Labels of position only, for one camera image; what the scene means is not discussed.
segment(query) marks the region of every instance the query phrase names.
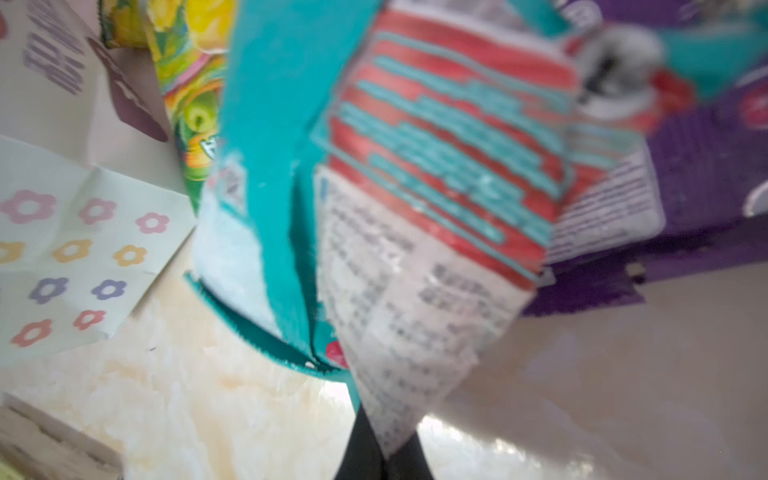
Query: white label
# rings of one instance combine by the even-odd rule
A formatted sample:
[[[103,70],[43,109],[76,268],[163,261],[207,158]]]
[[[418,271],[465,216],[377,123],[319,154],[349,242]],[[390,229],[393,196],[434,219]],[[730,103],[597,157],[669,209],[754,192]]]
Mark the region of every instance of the white label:
[[[642,144],[563,213],[546,263],[647,240],[666,222],[654,164]]]
[[[321,168],[320,296],[384,455],[532,297]]]

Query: flower print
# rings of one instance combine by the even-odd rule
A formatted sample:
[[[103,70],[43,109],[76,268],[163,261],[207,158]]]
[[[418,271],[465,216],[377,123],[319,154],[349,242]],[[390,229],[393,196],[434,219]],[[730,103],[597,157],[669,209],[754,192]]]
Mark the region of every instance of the flower print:
[[[22,207],[27,202],[37,204],[34,212],[27,213]],[[45,220],[53,216],[56,209],[56,197],[41,195],[32,190],[19,190],[10,200],[0,204],[0,212],[7,214],[13,223],[29,223],[35,220]]]
[[[115,202],[93,197],[87,204],[85,204],[85,207],[80,210],[78,217],[80,217],[86,225],[93,225],[96,222],[109,220],[114,217],[114,209],[117,207],[118,205]]]
[[[69,283],[69,279],[65,276],[61,278],[44,278],[38,282],[38,285],[29,294],[29,298],[38,305],[48,303],[53,297],[67,291],[67,283]]]
[[[139,231],[142,233],[163,233],[168,228],[170,219],[165,215],[150,212],[136,220]]]
[[[53,331],[51,328],[51,323],[52,321],[49,319],[45,319],[42,322],[27,323],[24,325],[24,328],[22,328],[22,331],[11,339],[11,343],[15,343],[21,348],[30,346],[31,344],[51,335],[51,332]],[[29,334],[32,332],[35,332],[35,335],[30,337]]]
[[[326,356],[328,357],[328,360],[334,362],[336,365],[344,369],[349,368],[349,365],[346,363],[346,358],[344,358],[344,352],[341,350],[339,340],[333,340],[326,345]]]
[[[0,242],[0,264],[15,262],[24,254],[24,242]]]
[[[59,263],[69,263],[88,256],[88,251],[93,245],[92,240],[73,240],[60,246],[51,253],[51,257]]]
[[[127,283],[123,281],[116,282],[114,280],[105,280],[101,282],[101,285],[91,290],[91,293],[93,293],[99,300],[108,300],[110,298],[115,298],[116,296],[122,296],[123,293],[125,293],[126,285]]]
[[[114,253],[112,258],[118,261],[120,266],[138,265],[144,261],[144,256],[147,254],[147,249],[143,247],[135,247],[133,245],[126,245],[117,252]]]
[[[104,319],[107,313],[103,310],[83,310],[80,316],[72,323],[72,326],[85,331],[89,326],[95,325]]]

